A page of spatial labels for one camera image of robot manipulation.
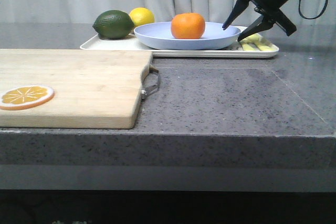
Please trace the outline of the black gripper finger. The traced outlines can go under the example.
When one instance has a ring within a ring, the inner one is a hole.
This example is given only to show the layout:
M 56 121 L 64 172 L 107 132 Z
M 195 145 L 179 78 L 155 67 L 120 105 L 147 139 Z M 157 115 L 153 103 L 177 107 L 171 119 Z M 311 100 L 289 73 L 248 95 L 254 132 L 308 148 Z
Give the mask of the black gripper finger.
M 251 25 L 249 25 L 245 30 L 240 33 L 237 41 L 242 41 L 243 39 L 261 31 L 269 30 L 273 27 L 274 23 L 274 20 L 270 19 L 267 16 L 261 15 Z
M 249 0 L 237 0 L 229 17 L 223 23 L 222 29 L 226 30 L 232 22 L 248 7 Z

